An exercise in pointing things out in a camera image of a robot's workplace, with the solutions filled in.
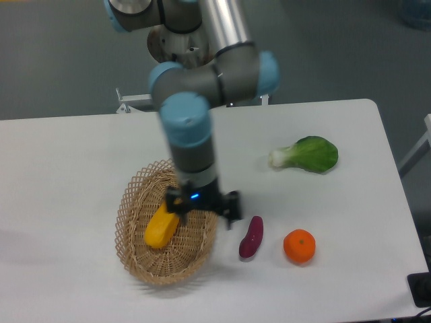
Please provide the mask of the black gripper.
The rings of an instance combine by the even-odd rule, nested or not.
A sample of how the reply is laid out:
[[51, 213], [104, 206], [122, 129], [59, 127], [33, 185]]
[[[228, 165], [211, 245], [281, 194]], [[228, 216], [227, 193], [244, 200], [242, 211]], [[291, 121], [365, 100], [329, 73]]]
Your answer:
[[227, 230], [231, 229], [234, 222], [242, 219], [240, 198], [237, 190], [222, 194], [217, 178], [200, 187], [193, 186], [190, 181], [181, 182], [180, 190], [168, 187], [165, 195], [167, 211], [174, 213], [182, 225], [188, 223], [188, 212], [209, 211], [225, 219]]

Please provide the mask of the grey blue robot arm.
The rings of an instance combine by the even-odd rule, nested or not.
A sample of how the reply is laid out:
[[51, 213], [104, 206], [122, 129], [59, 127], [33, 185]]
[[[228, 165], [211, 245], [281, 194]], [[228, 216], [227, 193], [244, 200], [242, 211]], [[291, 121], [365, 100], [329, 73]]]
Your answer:
[[272, 94], [279, 66], [251, 38], [240, 1], [105, 1], [118, 31], [164, 26], [176, 34], [203, 28], [214, 59], [186, 68], [177, 61], [154, 67], [148, 88], [170, 148], [178, 187], [166, 191], [166, 207], [187, 220], [189, 212], [210, 211], [232, 223], [242, 217], [240, 194], [223, 194], [218, 184], [210, 110]]

